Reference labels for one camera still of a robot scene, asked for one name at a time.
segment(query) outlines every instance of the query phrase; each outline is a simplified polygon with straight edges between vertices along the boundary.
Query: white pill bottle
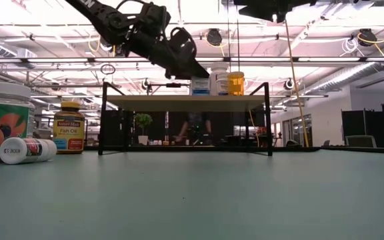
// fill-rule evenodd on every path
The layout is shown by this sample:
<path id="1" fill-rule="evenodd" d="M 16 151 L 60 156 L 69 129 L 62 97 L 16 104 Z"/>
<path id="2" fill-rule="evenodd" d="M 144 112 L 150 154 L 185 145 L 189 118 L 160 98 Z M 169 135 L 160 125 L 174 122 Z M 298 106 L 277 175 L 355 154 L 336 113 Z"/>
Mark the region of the white pill bottle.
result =
<path id="1" fill-rule="evenodd" d="M 227 67 L 228 64 L 225 62 L 216 62 L 211 65 L 211 74 L 210 74 L 210 95 L 217 96 L 222 95 L 221 92 L 217 90 L 217 86 L 221 86 L 223 83 L 218 80 L 226 80 L 227 81 Z"/>
<path id="2" fill-rule="evenodd" d="M 9 165 L 48 161 L 56 153 L 56 144 L 46 139 L 12 137 L 0 146 L 0 158 Z"/>

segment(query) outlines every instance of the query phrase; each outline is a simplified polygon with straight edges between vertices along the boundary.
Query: black metal frame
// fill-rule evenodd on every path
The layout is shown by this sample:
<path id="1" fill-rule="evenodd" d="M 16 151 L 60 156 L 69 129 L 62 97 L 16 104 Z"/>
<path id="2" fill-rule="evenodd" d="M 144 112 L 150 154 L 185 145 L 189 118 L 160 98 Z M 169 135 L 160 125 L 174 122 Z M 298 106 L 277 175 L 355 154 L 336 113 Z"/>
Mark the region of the black metal frame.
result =
<path id="1" fill-rule="evenodd" d="M 130 147 L 130 131 L 131 131 L 131 121 L 130 111 L 122 111 L 122 131 L 123 131 L 123 146 L 105 146 L 103 140 L 105 138 L 105 121 L 106 121 L 106 106 L 107 106 L 107 88 L 111 87 L 116 90 L 121 95 L 125 95 L 120 90 L 118 90 L 115 86 L 110 83 L 103 83 L 103 97 L 102 97 L 102 106 L 101 106 L 101 118 L 100 118 L 100 134 L 99 134 L 99 147 L 98 152 L 99 155 L 103 155 L 103 151 L 119 151 L 120 149 L 124 152 L 127 151 L 236 151 L 236 152 L 263 152 L 267 150 L 267 155 L 273 155 L 273 145 L 272 145 L 272 129 L 271 129 L 271 103 L 269 100 L 269 83 L 262 83 L 256 90 L 254 90 L 250 95 L 254 95 L 258 90 L 262 87 L 265 88 L 264 102 L 265 102 L 265 116 L 266 116 L 266 133 L 267 133 L 267 148 L 261 147 L 249 147 L 247 144 L 244 144 L 242 147 Z M 245 125 L 246 125 L 246 141 L 249 138 L 249 112 L 245 112 Z"/>

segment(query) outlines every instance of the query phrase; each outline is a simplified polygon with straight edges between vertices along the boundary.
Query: ceiling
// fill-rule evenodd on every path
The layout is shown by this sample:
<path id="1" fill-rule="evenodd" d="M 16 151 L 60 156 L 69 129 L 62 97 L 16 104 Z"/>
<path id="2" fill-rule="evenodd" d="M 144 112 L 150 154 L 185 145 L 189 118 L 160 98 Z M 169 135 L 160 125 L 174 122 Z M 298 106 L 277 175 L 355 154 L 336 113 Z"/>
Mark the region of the ceiling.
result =
<path id="1" fill-rule="evenodd" d="M 119 2 L 100 0 L 115 7 Z M 278 57 L 288 56 L 285 24 L 275 24 L 260 19 L 240 16 L 235 6 L 229 8 L 220 0 L 155 0 L 157 5 L 167 6 L 171 21 L 167 28 L 183 26 L 194 37 L 198 57 Z M 384 1 L 376 7 L 362 2 L 358 6 L 341 4 L 341 1 L 318 1 L 315 6 L 300 6 L 287 15 L 293 56 L 348 57 L 370 55 L 377 51 L 372 47 L 348 46 L 351 34 L 358 34 L 362 28 L 371 28 L 378 40 L 384 40 Z M 120 9 L 123 13 L 138 13 L 140 4 L 128 2 Z M 218 28 L 224 37 L 224 47 L 212 47 L 205 39 L 209 28 Z M 28 49 L 37 57 L 112 57 L 102 49 L 99 34 L 90 22 L 64 0 L 0 0 L 0 44 L 9 49 Z M 100 72 L 100 65 L 82 64 L 39 64 L 34 69 L 15 65 L 0 65 L 0 71 L 26 80 L 27 75 L 37 84 L 99 84 L 111 81 L 121 87 L 124 93 L 146 94 L 141 82 L 167 83 L 164 69 L 149 63 L 118 63 L 112 75 Z M 71 70 L 60 71 L 60 68 Z M 301 86 L 310 86 L 331 74 L 338 67 L 295 68 L 296 79 Z M 252 92 L 259 84 L 268 81 L 271 94 L 284 92 L 283 83 L 292 77 L 288 66 L 259 66 L 242 63 L 239 70 L 246 76 L 246 93 Z M 90 94 L 100 94 L 99 88 L 88 88 Z M 154 94 L 187 94 L 188 88 L 167 89 L 161 87 Z"/>

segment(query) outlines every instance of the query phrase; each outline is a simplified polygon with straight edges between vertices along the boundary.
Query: person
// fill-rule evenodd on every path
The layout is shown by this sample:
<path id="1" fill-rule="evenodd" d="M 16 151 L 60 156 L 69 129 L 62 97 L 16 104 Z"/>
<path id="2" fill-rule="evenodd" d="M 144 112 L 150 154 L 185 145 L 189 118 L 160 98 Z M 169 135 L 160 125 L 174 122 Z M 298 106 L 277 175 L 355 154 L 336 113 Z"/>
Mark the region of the person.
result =
<path id="1" fill-rule="evenodd" d="M 183 126 L 180 130 L 179 135 L 176 138 L 177 142 L 180 142 L 183 140 L 184 137 L 187 136 L 187 130 L 192 126 L 197 126 L 204 123 L 205 129 L 207 130 L 208 134 L 211 134 L 211 122 L 208 118 L 207 113 L 188 113 L 186 115 L 185 122 L 183 123 Z"/>

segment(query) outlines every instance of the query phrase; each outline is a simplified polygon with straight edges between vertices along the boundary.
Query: wooden shelf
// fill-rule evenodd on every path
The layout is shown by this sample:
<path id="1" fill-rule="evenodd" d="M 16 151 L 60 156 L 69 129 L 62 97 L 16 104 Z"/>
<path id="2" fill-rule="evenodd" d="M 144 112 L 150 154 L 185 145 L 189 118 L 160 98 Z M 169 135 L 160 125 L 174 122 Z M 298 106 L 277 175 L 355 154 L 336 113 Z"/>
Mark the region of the wooden shelf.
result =
<path id="1" fill-rule="evenodd" d="M 244 112 L 262 106 L 264 96 L 107 96 L 128 111 Z"/>

